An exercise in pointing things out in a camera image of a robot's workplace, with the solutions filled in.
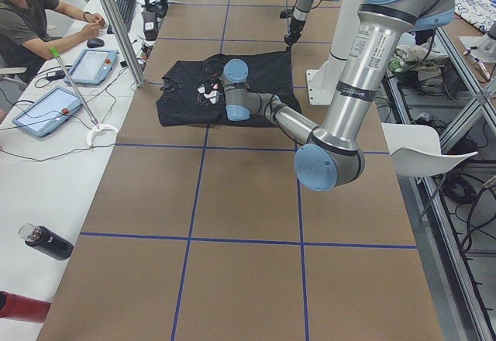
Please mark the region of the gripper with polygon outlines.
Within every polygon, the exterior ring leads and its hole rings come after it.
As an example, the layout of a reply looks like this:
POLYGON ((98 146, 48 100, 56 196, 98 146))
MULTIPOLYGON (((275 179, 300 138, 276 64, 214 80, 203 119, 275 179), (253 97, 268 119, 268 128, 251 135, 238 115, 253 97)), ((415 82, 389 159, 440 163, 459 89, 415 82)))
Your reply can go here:
POLYGON ((291 49, 293 45, 295 45, 301 37, 302 29, 289 29, 288 33, 284 36, 284 42, 286 44, 287 49, 291 49))

